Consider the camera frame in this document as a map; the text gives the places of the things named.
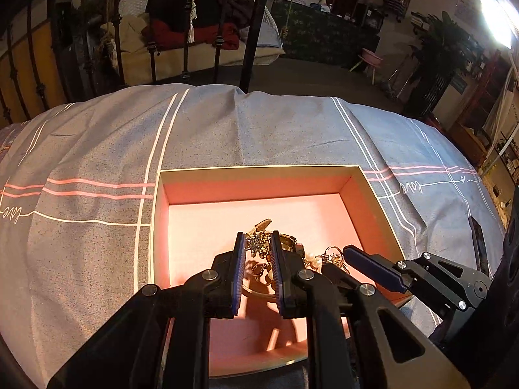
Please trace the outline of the gold flower brooch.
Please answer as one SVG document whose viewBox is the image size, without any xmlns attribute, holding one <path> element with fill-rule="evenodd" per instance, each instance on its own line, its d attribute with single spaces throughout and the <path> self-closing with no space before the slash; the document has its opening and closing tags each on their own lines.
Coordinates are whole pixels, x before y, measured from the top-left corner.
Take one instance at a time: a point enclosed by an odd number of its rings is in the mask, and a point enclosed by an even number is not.
<svg viewBox="0 0 519 389">
<path fill-rule="evenodd" d="M 266 259 L 271 252 L 271 237 L 266 231 L 252 232 L 246 234 L 246 249 L 252 258 Z"/>
</svg>

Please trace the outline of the black smartphone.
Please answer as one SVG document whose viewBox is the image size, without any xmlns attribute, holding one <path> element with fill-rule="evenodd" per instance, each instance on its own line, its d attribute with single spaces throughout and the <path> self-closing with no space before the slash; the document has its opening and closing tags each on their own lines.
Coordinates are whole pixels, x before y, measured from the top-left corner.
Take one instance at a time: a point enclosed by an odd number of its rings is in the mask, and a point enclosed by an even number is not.
<svg viewBox="0 0 519 389">
<path fill-rule="evenodd" d="M 472 241 L 476 260 L 476 269 L 487 277 L 490 276 L 488 265 L 487 248 L 481 225 L 472 217 L 468 217 L 469 226 L 472 231 Z"/>
</svg>

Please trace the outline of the white floor lamp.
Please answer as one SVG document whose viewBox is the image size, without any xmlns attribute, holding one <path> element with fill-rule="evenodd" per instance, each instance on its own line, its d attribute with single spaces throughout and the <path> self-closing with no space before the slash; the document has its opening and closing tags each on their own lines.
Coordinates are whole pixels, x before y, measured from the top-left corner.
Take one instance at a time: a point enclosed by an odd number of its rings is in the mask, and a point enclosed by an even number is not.
<svg viewBox="0 0 519 389">
<path fill-rule="evenodd" d="M 488 162 L 512 110 L 518 86 L 518 9 L 510 0 L 480 0 L 480 6 L 493 42 L 509 63 L 505 83 L 490 117 L 491 145 L 485 158 Z"/>
</svg>

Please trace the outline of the green floral counter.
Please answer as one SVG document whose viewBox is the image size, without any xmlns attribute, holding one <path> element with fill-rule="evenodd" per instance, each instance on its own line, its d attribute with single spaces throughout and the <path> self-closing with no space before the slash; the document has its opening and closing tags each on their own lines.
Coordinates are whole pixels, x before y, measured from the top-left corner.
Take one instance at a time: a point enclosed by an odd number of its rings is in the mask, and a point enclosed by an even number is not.
<svg viewBox="0 0 519 389">
<path fill-rule="evenodd" d="M 364 48 L 377 50 L 378 34 L 349 20 L 287 0 L 268 0 L 267 7 L 287 59 L 351 68 Z"/>
</svg>

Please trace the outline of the grey box with pink interior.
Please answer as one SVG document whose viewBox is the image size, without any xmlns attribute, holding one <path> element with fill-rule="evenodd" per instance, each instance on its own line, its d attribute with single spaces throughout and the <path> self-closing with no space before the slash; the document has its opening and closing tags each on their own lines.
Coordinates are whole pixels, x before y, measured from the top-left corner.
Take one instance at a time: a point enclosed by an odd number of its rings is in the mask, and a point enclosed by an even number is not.
<svg viewBox="0 0 519 389">
<path fill-rule="evenodd" d="M 209 374 L 232 377 L 304 360 L 306 323 L 277 309 L 271 234 L 319 271 L 354 245 L 391 261 L 403 250 L 356 166 L 255 166 L 161 171 L 150 230 L 151 281 L 182 285 L 231 251 L 242 234 L 245 272 L 232 320 L 210 324 Z"/>
</svg>

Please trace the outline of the pink stool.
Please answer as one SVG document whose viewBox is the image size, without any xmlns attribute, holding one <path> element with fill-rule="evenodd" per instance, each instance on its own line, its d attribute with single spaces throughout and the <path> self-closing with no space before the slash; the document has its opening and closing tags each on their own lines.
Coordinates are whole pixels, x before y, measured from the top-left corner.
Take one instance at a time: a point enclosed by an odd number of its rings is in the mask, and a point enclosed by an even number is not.
<svg viewBox="0 0 519 389">
<path fill-rule="evenodd" d="M 359 61 L 356 62 L 356 64 L 354 66 L 352 66 L 352 68 L 350 68 L 349 71 L 350 72 L 355 71 L 356 68 L 359 68 L 362 65 L 362 63 L 367 64 L 371 68 L 371 75 L 370 75 L 371 84 L 374 85 L 375 78 L 376 78 L 376 72 L 377 72 L 377 69 L 382 65 L 383 58 L 379 57 L 378 55 L 376 55 L 372 51 L 368 50 L 367 48 L 363 48 L 359 55 Z"/>
</svg>

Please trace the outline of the black iron bed frame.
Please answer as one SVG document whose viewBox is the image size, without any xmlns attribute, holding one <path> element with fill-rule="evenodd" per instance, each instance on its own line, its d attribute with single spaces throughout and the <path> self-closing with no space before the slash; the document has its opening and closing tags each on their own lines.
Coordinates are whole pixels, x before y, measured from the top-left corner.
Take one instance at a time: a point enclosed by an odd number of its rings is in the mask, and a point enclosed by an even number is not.
<svg viewBox="0 0 519 389">
<path fill-rule="evenodd" d="M 1 0 L 1 123 L 228 66 L 247 89 L 282 53 L 267 0 Z"/>
</svg>

